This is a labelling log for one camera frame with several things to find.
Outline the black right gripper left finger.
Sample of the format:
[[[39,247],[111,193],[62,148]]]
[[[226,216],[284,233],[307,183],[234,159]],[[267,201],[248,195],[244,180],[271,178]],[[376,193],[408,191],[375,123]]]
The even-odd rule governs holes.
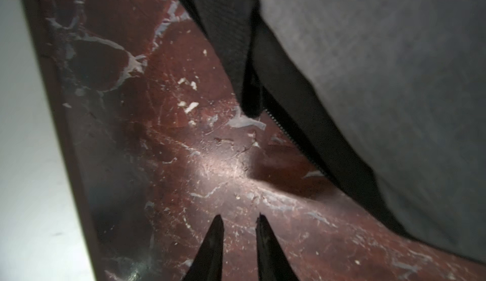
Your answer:
[[[221,281],[224,222],[216,215],[183,281]]]

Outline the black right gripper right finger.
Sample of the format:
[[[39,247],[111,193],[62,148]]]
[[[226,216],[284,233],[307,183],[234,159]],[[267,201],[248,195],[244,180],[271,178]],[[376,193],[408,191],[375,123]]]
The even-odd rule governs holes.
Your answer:
[[[270,223],[262,214],[256,223],[256,244],[259,281],[299,281]]]

